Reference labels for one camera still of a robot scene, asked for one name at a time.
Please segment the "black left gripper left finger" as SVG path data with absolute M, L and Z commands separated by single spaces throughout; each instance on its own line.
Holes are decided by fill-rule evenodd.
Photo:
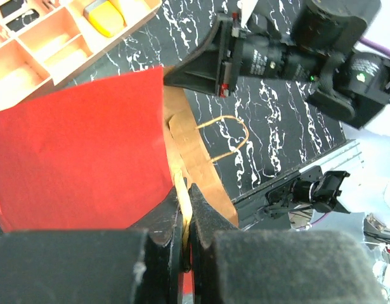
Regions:
M 0 237 L 0 303 L 181 303 L 176 190 L 128 229 Z

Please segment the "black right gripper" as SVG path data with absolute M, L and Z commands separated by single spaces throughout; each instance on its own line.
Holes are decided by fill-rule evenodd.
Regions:
M 390 105 L 390 59 L 355 49 L 380 1 L 305 1 L 289 34 L 260 26 L 254 7 L 219 15 L 202 43 L 164 75 L 164 84 L 229 96 L 239 77 L 310 82 L 307 102 L 360 129 Z

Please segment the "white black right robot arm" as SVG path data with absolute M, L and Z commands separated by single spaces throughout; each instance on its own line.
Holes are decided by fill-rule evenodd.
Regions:
M 230 96 L 240 77 L 310 82 L 308 104 L 355 129 L 390 136 L 390 49 L 365 38 L 380 1 L 303 1 L 281 33 L 262 1 L 218 13 L 167 86 Z

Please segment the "red brown paper bag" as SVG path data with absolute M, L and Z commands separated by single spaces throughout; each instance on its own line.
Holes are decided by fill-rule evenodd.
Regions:
M 181 172 L 238 224 L 182 89 L 162 66 L 0 111 L 0 228 L 125 229 L 154 209 Z

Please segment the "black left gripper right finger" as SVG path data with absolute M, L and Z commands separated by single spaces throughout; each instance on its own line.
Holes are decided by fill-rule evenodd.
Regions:
M 241 231 L 189 189 L 195 303 L 384 303 L 370 260 L 339 231 Z

